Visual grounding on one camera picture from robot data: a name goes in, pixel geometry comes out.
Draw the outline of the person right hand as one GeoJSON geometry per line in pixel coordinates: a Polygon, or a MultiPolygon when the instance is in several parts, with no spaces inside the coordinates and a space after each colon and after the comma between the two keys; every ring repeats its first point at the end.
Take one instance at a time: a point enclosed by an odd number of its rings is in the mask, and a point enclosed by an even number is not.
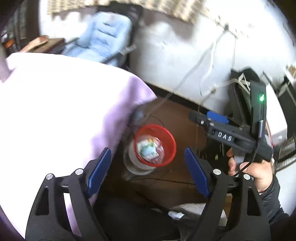
{"type": "MultiPolygon", "coordinates": [[[[233,176],[236,174],[236,162],[234,159],[234,152],[230,149],[227,152],[228,161],[228,175],[233,176]]],[[[270,162],[263,160],[261,163],[252,163],[243,173],[248,174],[254,178],[254,184],[259,193],[263,193],[271,185],[273,181],[273,169],[270,162]]]]}

